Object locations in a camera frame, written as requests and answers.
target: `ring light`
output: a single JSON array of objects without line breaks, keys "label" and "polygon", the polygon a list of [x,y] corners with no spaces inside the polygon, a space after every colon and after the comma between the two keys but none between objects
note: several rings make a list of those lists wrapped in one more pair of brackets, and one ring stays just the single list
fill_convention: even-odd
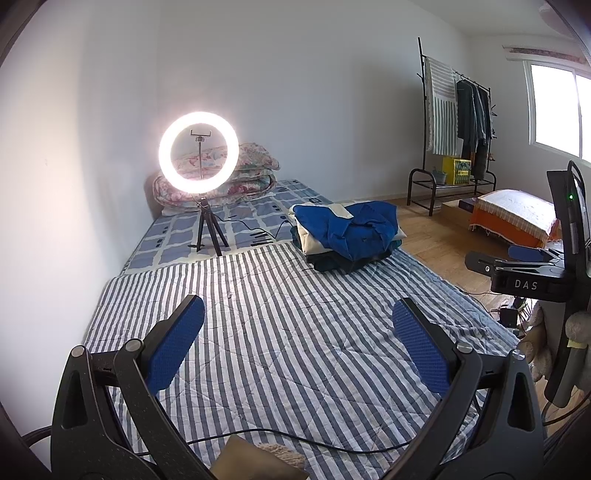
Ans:
[{"label": "ring light", "polygon": [[[228,146],[228,157],[222,169],[209,179],[203,180],[189,180],[179,175],[173,166],[170,158],[170,152],[173,143],[178,134],[187,127],[196,124],[208,124],[215,127],[223,135],[226,145]],[[224,183],[236,168],[238,163],[238,137],[232,126],[226,122],[221,116],[214,113],[207,112],[193,112],[188,113],[176,120],[168,130],[164,132],[162,140],[160,141],[160,149],[158,150],[158,159],[160,161],[160,169],[170,182],[170,184],[187,193],[207,193],[210,190],[218,188]]]}]

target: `ceiling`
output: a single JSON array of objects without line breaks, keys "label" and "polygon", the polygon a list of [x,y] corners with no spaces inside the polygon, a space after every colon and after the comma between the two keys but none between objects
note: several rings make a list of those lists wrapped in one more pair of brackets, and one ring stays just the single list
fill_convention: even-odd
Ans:
[{"label": "ceiling", "polygon": [[552,35],[538,9],[544,0],[410,0],[467,35]]}]

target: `tripod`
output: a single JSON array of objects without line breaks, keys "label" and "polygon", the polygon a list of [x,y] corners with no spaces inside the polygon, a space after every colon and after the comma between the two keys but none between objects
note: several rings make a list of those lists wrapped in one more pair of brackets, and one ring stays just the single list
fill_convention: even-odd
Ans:
[{"label": "tripod", "polygon": [[[194,134],[193,130],[191,130],[191,136],[195,137],[195,141],[199,143],[199,175],[201,180],[203,180],[203,167],[201,165],[201,144],[205,142],[205,139],[212,136],[212,132],[209,131],[209,135],[203,134]],[[199,230],[197,233],[197,244],[196,245],[189,245],[189,247],[196,248],[197,251],[201,250],[203,246],[201,243],[201,238],[203,236],[203,224],[207,223],[207,229],[209,230],[209,235],[212,237],[213,248],[216,251],[218,257],[222,256],[222,250],[220,249],[220,244],[217,241],[217,236],[219,235],[220,239],[224,247],[229,247],[228,241],[224,236],[222,229],[220,228],[220,224],[217,222],[217,217],[212,212],[212,208],[209,206],[207,199],[202,197],[198,202],[197,206],[199,207],[199,211],[201,215],[199,215]]]}]

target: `small bucket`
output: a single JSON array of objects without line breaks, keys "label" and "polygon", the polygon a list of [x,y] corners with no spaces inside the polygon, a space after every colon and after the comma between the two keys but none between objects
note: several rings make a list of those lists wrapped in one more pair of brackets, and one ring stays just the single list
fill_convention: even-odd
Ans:
[{"label": "small bucket", "polygon": [[431,173],[433,173],[433,176],[435,177],[435,183],[437,183],[437,185],[445,185],[447,173],[438,170],[433,170]]}]

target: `clothes rack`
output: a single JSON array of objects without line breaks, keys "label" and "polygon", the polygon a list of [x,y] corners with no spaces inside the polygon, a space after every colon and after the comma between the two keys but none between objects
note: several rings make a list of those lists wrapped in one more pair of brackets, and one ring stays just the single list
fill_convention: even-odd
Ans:
[{"label": "clothes rack", "polygon": [[[493,191],[496,190],[496,175],[493,172],[491,172],[489,169],[490,163],[491,163],[490,157],[487,158],[487,160],[486,160],[486,173],[491,175],[492,180],[486,180],[486,179],[477,180],[474,178],[470,178],[470,183],[465,184],[465,185],[438,185],[437,182],[435,181],[435,177],[433,176],[433,174],[430,171],[425,169],[425,166],[426,166],[425,163],[427,160],[427,87],[425,85],[425,55],[423,54],[423,46],[421,44],[421,37],[418,38],[418,50],[421,55],[421,73],[417,73],[417,75],[420,77],[421,81],[423,82],[423,111],[424,111],[423,166],[422,166],[422,168],[412,169],[410,174],[408,175],[407,205],[410,205],[411,203],[414,203],[415,205],[419,205],[419,207],[429,210],[429,216],[433,216],[433,210],[441,207],[441,205],[435,205],[436,199],[458,197],[462,194],[462,192],[458,192],[456,190],[455,193],[452,193],[452,194],[437,195],[437,192],[439,190],[462,189],[462,188],[465,189],[467,187],[470,187],[470,188],[473,187],[474,196],[482,195],[482,194],[484,194],[484,192],[480,192],[478,190],[479,186],[484,186],[484,185],[492,186],[492,190]],[[484,87],[484,86],[480,85],[480,83],[475,82],[470,77],[467,77],[463,73],[457,72],[456,70],[454,70],[454,73],[456,75],[458,75],[459,77],[461,77],[462,79],[473,83],[477,87],[480,87],[483,90],[486,90],[488,92],[489,98],[491,97],[490,87]],[[429,178],[427,180],[415,180],[414,179],[415,173],[422,173],[422,174],[428,175]],[[418,185],[420,187],[431,190],[431,198],[430,198],[430,201],[428,204],[425,205],[420,200],[413,200],[412,199],[413,185]]]}]

